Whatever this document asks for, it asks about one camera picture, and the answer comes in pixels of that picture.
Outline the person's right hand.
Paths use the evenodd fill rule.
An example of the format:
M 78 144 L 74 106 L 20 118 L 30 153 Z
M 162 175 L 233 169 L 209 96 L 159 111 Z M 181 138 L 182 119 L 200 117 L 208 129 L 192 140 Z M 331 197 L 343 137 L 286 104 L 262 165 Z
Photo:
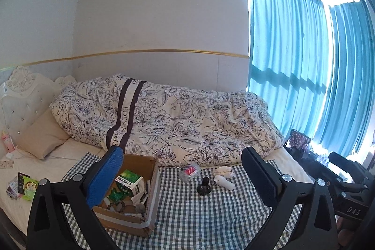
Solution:
M 352 220 L 339 216 L 337 226 L 337 249 L 343 249 L 353 240 L 358 224 Z

